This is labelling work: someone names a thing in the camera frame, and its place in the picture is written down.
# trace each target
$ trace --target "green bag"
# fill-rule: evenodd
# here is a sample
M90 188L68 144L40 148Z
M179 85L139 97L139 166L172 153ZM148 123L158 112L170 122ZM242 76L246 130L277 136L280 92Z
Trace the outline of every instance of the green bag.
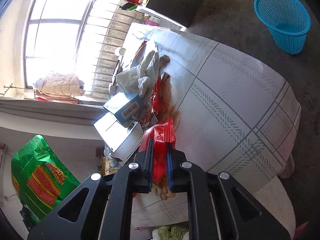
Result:
M41 135L13 156L11 177L21 203L36 223L80 184Z

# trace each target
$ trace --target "silver screw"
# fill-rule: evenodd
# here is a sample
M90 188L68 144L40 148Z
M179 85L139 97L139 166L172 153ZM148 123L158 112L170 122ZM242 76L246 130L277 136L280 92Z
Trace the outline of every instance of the silver screw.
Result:
M132 170L135 170L138 167L139 167L139 164L137 164L137 163L130 163L129 164L129 168L132 169Z
M184 162L184 163L182 164L182 167L184 167L184 168L186 168L186 169L190 169L191 166L192 166L192 164L191 164L190 162Z
M220 173L220 178L221 179L229 179L230 175L227 172L222 172L222 173Z
M100 173L94 173L91 175L91 179L92 180L98 180L101 178L101 174Z

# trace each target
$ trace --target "red snack wrapper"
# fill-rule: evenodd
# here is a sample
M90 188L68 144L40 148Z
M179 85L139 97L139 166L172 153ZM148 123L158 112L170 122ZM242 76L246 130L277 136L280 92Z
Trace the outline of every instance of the red snack wrapper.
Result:
M173 149L176 145L172 118L168 118L166 122L158 123L144 132L139 152L147 150L149 139L154 140L152 179L160 183L167 170L167 142L172 144Z

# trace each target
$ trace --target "blue plastic basket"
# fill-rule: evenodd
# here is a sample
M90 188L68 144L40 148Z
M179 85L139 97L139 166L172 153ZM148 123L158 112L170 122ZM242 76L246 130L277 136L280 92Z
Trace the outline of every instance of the blue plastic basket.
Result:
M254 0L254 10L280 49L288 54L302 50L311 19L298 0Z

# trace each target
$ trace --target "floor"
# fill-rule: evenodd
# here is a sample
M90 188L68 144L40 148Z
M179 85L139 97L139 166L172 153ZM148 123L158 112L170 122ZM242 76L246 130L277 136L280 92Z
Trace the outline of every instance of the floor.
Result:
M295 172L283 185L297 226L320 207L320 25L304 0L312 26L303 51L290 56L274 43L253 9L254 0L204 0L187 32L221 42L264 62L291 85L302 106L292 155Z

